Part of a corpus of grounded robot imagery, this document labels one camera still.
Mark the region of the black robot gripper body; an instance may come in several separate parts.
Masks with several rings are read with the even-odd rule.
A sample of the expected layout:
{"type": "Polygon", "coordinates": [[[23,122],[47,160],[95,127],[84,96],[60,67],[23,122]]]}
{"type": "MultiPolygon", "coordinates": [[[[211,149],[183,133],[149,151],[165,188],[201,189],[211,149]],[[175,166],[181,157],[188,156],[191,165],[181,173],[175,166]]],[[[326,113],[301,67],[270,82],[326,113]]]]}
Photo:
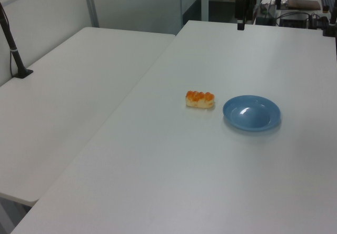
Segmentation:
{"type": "Polygon", "coordinates": [[[256,0],[235,0],[235,18],[238,22],[253,21],[256,0]]]}

